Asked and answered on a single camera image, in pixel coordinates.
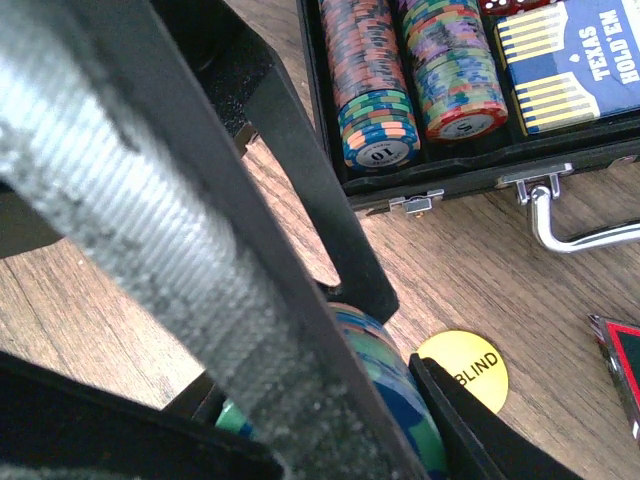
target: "case latch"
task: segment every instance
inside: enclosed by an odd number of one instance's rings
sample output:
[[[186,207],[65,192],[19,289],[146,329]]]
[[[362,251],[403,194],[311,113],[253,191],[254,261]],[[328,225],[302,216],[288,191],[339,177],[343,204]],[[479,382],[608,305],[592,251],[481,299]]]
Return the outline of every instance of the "case latch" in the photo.
[[[503,175],[498,179],[496,188],[506,188],[510,185],[516,186],[518,194],[518,203],[527,205],[531,200],[531,188],[548,181],[553,199],[560,196],[560,179],[561,175],[569,175],[573,172],[573,165],[563,163],[561,165],[553,165],[551,167],[542,167],[525,172],[512,173]]]
[[[404,208],[407,215],[420,218],[424,212],[428,212],[434,206],[436,200],[442,200],[444,190],[430,190],[426,195],[416,195],[413,197],[396,197],[389,200],[389,209],[396,210],[400,207]]]

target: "metal handle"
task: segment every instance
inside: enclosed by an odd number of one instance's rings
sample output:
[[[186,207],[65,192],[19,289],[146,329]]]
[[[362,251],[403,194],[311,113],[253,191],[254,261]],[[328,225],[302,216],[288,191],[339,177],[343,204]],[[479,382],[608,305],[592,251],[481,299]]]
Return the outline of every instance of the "metal handle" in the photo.
[[[576,253],[595,248],[622,245],[640,240],[640,221],[633,221],[605,227],[584,235],[559,240],[551,228],[551,190],[545,186],[535,186],[531,190],[529,219],[533,236],[540,244],[556,253]]]

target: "wooden table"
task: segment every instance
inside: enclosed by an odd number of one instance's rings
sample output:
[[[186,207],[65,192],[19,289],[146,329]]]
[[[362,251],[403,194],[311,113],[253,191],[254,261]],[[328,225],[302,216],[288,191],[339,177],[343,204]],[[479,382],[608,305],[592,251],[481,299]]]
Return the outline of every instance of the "wooden table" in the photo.
[[[231,3],[278,51],[310,112],[294,0]],[[245,159],[310,271],[335,280],[268,150],[257,141]],[[558,233],[637,216],[639,185],[640,166],[563,179]],[[587,479],[639,478],[640,452],[587,314],[640,320],[640,244],[550,254],[532,240],[513,192],[363,225],[398,291],[401,309],[389,328],[405,355],[439,331],[481,333],[509,369],[503,419]],[[0,261],[0,348],[157,407],[201,371],[66,240]]]

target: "gray strap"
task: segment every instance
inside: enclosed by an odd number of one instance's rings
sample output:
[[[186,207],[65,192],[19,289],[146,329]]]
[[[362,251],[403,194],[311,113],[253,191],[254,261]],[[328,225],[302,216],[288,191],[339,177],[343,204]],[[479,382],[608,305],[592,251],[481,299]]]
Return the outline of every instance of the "gray strap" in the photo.
[[[406,457],[387,448],[301,327],[304,312],[288,308],[61,5],[0,2],[0,179],[203,362],[288,478],[426,478],[401,434]]]
[[[0,480],[142,480],[93,470],[31,469],[0,465]]]

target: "dice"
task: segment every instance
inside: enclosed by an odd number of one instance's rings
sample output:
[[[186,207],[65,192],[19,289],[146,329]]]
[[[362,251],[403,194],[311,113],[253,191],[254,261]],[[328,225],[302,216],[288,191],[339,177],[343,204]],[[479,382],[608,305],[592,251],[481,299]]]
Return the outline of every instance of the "dice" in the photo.
[[[513,0],[517,13],[527,12],[529,10],[533,10],[534,8],[544,7],[545,5],[549,5],[550,3],[555,2],[556,0]]]
[[[543,7],[558,0],[478,0],[485,15],[514,15]]]
[[[478,0],[482,13],[486,15],[513,15],[518,11],[516,0]]]

